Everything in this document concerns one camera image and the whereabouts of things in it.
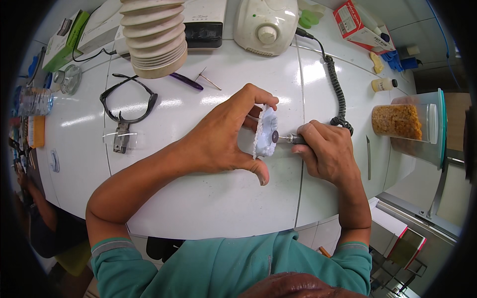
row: white countertop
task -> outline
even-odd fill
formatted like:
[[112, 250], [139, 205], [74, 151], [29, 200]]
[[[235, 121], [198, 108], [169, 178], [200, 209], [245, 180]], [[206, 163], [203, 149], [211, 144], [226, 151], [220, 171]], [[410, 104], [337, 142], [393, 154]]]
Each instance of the white countertop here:
[[[49, 201], [84, 218], [89, 197], [110, 175], [184, 136], [214, 106], [248, 82], [279, 98], [281, 135], [294, 132], [311, 119], [327, 123], [337, 114], [338, 102], [321, 53], [312, 50], [319, 48], [318, 44], [299, 37], [284, 54], [275, 57], [245, 51], [231, 40], [229, 16], [236, 4], [237, 1], [229, 0], [222, 46], [213, 52], [190, 51], [186, 63], [177, 71], [195, 79], [207, 66], [204, 74], [223, 90], [201, 78], [197, 81], [204, 86], [201, 92], [169, 76], [140, 79], [159, 97], [150, 115], [131, 125], [130, 130], [138, 132], [137, 148], [126, 154], [114, 153], [110, 145], [103, 143], [104, 129], [114, 130], [116, 123], [105, 116], [99, 95], [123, 80], [112, 73], [134, 75], [130, 62], [117, 55], [101, 54], [91, 61], [77, 63], [83, 69], [81, 85], [73, 96], [56, 93], [58, 98], [46, 117], [46, 146], [37, 150]], [[404, 94], [415, 94], [412, 73], [402, 76], [386, 63], [383, 73], [374, 74], [369, 52], [341, 38], [331, 10], [309, 32], [335, 60], [346, 97], [346, 120], [354, 127], [354, 156], [366, 195], [372, 198], [385, 185], [393, 185], [413, 169], [413, 158], [394, 152], [389, 138], [375, 135], [371, 127], [374, 106], [390, 103], [392, 98]], [[111, 48], [112, 43], [106, 46], [107, 50]], [[372, 91], [371, 80], [386, 76], [398, 79], [399, 87], [392, 92]], [[144, 113], [148, 98], [143, 87], [128, 82], [114, 91], [107, 102], [113, 114], [121, 110], [124, 118], [132, 119]], [[366, 135], [371, 144], [371, 181], [367, 180]], [[251, 131], [242, 129], [239, 147], [251, 152], [253, 139]], [[60, 161], [59, 173], [47, 167], [53, 148]], [[337, 214], [335, 187], [310, 177], [301, 159], [290, 154], [290, 145], [278, 144], [275, 154], [264, 161], [270, 171], [267, 186], [260, 186], [256, 176], [244, 170], [177, 179], [131, 218], [130, 232], [178, 239], [243, 237], [294, 228]]]

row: bottle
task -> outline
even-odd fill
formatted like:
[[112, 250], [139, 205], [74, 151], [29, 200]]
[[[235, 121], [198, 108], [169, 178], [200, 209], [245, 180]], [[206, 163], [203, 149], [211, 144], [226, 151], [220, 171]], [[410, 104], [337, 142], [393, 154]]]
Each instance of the bottle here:
[[390, 78], [376, 79], [371, 81], [374, 92], [392, 90], [397, 87], [397, 80]]
[[53, 81], [60, 84], [63, 94], [73, 95], [81, 82], [81, 67], [71, 64], [64, 71], [56, 71]]
[[53, 99], [50, 89], [22, 87], [18, 95], [18, 116], [48, 115], [53, 107]]

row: green box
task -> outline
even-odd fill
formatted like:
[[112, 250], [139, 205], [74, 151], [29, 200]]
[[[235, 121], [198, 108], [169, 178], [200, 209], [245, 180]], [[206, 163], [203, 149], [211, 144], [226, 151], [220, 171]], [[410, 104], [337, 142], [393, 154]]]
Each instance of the green box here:
[[82, 54], [76, 48], [76, 42], [84, 30], [84, 24], [88, 21], [89, 13], [79, 10], [70, 19], [73, 21], [69, 31], [60, 36], [55, 33], [48, 42], [45, 57], [43, 59], [43, 70], [55, 72], [73, 59]]

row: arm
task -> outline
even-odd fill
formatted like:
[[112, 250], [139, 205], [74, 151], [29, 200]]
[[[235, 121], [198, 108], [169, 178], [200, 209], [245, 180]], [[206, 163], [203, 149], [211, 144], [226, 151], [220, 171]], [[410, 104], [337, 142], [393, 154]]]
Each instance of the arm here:
[[46, 226], [51, 231], [56, 232], [56, 223], [58, 222], [58, 218], [56, 217], [55, 209], [50, 206], [48, 201], [41, 194], [40, 190], [35, 186], [33, 181], [28, 179], [22, 170], [17, 172], [17, 176], [18, 184], [20, 184], [23, 189], [26, 189], [30, 193]]
[[291, 151], [303, 158], [311, 176], [325, 179], [338, 188], [342, 228], [338, 244], [359, 241], [369, 245], [371, 211], [354, 160], [349, 130], [312, 120], [297, 132], [309, 146], [295, 145]]
[[216, 106], [185, 137], [103, 182], [86, 207], [91, 246], [112, 237], [129, 238], [125, 223], [152, 195], [181, 176], [245, 169], [266, 185], [269, 173], [265, 163], [253, 160], [237, 146], [242, 125], [257, 129], [257, 122], [247, 116], [258, 118], [261, 108], [256, 103], [276, 110], [278, 98], [247, 84]]

